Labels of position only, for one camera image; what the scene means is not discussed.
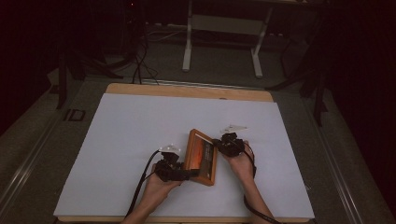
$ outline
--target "wooden frame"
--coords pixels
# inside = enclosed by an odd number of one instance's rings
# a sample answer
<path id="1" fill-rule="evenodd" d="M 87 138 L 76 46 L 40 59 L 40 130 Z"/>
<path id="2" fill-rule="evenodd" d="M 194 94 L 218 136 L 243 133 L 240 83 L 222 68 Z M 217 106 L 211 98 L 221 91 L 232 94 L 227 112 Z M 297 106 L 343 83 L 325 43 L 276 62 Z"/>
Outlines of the wooden frame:
<path id="1" fill-rule="evenodd" d="M 196 129 L 192 129 L 187 144 L 185 170 L 199 169 L 199 175 L 190 180 L 207 185 L 215 185 L 216 162 L 218 151 L 212 143 L 212 139 Z"/>

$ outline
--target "white board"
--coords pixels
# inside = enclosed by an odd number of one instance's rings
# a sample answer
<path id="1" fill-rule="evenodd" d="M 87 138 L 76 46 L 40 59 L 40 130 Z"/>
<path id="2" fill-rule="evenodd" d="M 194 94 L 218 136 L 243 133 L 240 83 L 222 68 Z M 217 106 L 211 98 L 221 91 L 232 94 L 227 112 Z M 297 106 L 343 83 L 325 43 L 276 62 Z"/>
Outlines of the white board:
<path id="1" fill-rule="evenodd" d="M 61 216 L 124 216 L 151 154 L 182 148 L 191 129 L 221 138 L 230 124 L 256 155 L 256 183 L 275 217 L 313 218 L 276 103 L 104 94 L 54 211 Z M 153 162 L 162 158 L 160 154 Z M 248 217 L 243 193 L 219 154 L 213 187 L 185 181 L 154 217 Z"/>

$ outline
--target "gray floor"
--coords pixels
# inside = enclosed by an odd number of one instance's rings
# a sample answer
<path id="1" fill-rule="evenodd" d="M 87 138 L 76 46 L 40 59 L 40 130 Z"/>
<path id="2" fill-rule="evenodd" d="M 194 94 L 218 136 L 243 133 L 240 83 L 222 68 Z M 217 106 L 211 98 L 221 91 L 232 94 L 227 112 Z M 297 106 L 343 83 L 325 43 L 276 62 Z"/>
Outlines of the gray floor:
<path id="1" fill-rule="evenodd" d="M 146 65 L 158 72 L 161 85 L 221 85 L 231 88 L 263 90 L 284 80 L 279 60 L 285 40 L 268 37 L 260 53 L 265 77 L 257 79 L 245 46 L 234 48 L 219 43 L 207 44 L 195 39 L 189 73 L 181 71 L 183 41 L 174 37 L 150 42 Z M 118 74 L 121 82 L 130 82 L 135 65 Z M 142 70 L 144 77 L 155 75 Z M 0 223 L 52 223 L 52 213 L 62 192 L 64 181 L 74 163 L 92 117 L 106 86 L 120 82 L 91 72 L 84 82 L 69 82 L 69 101 L 63 110 L 56 110 L 57 96 L 45 93 L 0 138 L 0 190 L 7 192 L 0 205 Z M 147 78 L 146 84 L 156 84 Z M 396 223 L 384 203 L 359 149 L 341 117 L 332 95 L 326 91 L 324 102 L 328 112 L 322 114 L 323 127 L 312 118 L 313 99 L 301 98 L 300 83 L 272 92 L 279 104 L 296 160 L 316 215 L 324 223 Z M 85 110 L 83 121 L 63 121 L 67 109 Z M 21 165 L 29 156 L 36 163 L 25 172 L 23 188 L 13 197 L 8 186 L 15 174 L 23 173 Z"/>

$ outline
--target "hand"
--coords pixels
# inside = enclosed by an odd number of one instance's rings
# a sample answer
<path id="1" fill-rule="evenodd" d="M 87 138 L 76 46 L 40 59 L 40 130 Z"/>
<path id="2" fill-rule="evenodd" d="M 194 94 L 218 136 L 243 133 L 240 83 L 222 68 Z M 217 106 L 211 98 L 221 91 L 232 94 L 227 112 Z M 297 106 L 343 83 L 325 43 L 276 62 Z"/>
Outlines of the hand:
<path id="1" fill-rule="evenodd" d="M 155 164 L 152 166 L 151 172 L 154 172 Z M 178 187 L 183 181 L 167 181 L 163 182 L 156 174 L 152 174 L 148 180 L 143 192 L 139 206 L 145 206 L 150 213 L 153 212 L 168 196 L 169 192 Z"/>
<path id="2" fill-rule="evenodd" d="M 248 141 L 244 141 L 244 143 L 246 153 L 253 159 L 253 153 L 248 146 Z M 223 157 L 230 163 L 233 173 L 242 183 L 253 180 L 253 166 L 245 153 L 241 153 L 236 157 L 227 157 L 225 155 Z"/>

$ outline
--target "human arm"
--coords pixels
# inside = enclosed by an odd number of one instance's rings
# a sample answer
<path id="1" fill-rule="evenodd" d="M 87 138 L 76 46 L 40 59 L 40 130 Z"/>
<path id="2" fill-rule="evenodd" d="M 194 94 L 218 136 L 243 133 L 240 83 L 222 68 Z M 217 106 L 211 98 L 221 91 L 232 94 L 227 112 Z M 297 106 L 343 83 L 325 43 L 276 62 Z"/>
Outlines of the human arm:
<path id="1" fill-rule="evenodd" d="M 163 182 L 156 174 L 151 175 L 147 180 L 140 203 L 121 224 L 144 223 L 146 218 L 167 198 L 169 192 L 181 183 L 182 181 Z"/>
<path id="2" fill-rule="evenodd" d="M 247 203 L 256 211 L 268 216 L 269 218 L 274 218 L 254 181 L 253 165 L 248 158 L 248 155 L 250 158 L 253 158 L 253 153 L 248 146 L 248 142 L 245 142 L 245 151 L 247 154 L 242 153 L 241 155 L 232 158 L 224 156 L 224 158 L 228 163 L 230 163 L 233 173 L 241 182 Z M 271 222 L 252 214 L 252 223 L 267 224 Z"/>

